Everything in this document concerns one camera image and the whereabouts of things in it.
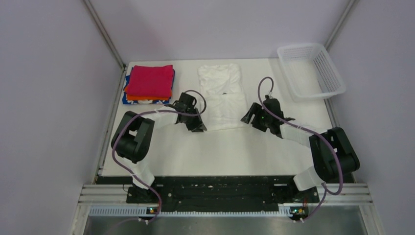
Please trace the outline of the white printed t-shirt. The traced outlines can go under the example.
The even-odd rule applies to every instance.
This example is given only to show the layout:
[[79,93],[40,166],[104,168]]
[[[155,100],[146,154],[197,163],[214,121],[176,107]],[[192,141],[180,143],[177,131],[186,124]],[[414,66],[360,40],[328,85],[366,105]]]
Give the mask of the white printed t-shirt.
[[197,70],[200,93],[207,102],[202,120],[208,131],[244,127],[240,121],[248,110],[238,64],[203,65]]

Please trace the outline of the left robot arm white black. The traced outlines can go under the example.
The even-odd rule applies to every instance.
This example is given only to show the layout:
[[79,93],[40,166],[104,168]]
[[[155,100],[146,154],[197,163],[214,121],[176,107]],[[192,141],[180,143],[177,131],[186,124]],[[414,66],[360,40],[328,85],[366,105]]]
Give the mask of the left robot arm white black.
[[111,140],[112,159],[132,177],[133,185],[127,191],[127,203],[161,203],[161,196],[152,186],[154,174],[148,166],[147,156],[154,130],[182,123],[190,132],[207,130],[201,115],[207,109],[196,107],[197,99],[191,91],[181,93],[178,100],[153,111],[137,114],[127,111],[122,117]]

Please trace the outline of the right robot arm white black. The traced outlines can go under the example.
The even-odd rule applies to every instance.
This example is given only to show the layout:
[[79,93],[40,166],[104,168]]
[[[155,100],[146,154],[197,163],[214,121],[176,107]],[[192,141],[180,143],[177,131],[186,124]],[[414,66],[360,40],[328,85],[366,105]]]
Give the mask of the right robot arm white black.
[[285,117],[280,102],[275,98],[266,97],[261,103],[253,103],[241,122],[310,149],[312,166],[295,175],[287,188],[287,196],[294,202],[301,201],[307,195],[307,189],[325,186],[335,179],[339,181],[338,189],[328,190],[328,193],[340,194],[344,174],[360,167],[359,159],[342,128],[319,129],[300,124],[292,117]]

